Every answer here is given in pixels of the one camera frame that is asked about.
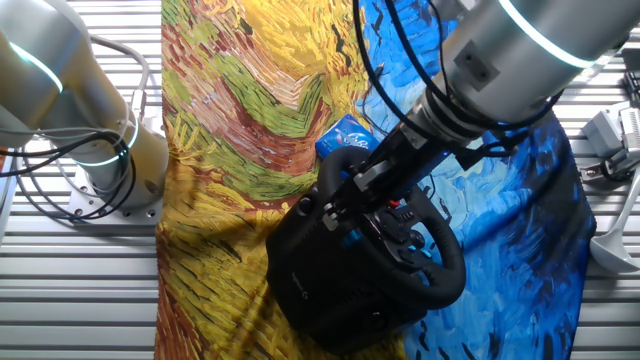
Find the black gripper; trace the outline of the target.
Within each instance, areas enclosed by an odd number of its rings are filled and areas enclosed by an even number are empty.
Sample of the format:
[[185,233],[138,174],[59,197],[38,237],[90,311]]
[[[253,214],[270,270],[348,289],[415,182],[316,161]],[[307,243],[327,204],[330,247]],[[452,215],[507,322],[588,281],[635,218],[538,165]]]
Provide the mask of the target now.
[[395,127],[382,141],[384,161],[359,170],[332,194],[324,206],[323,223],[328,230],[336,230],[350,217],[348,212],[374,211],[399,201],[446,158],[446,150],[438,139],[409,127]]

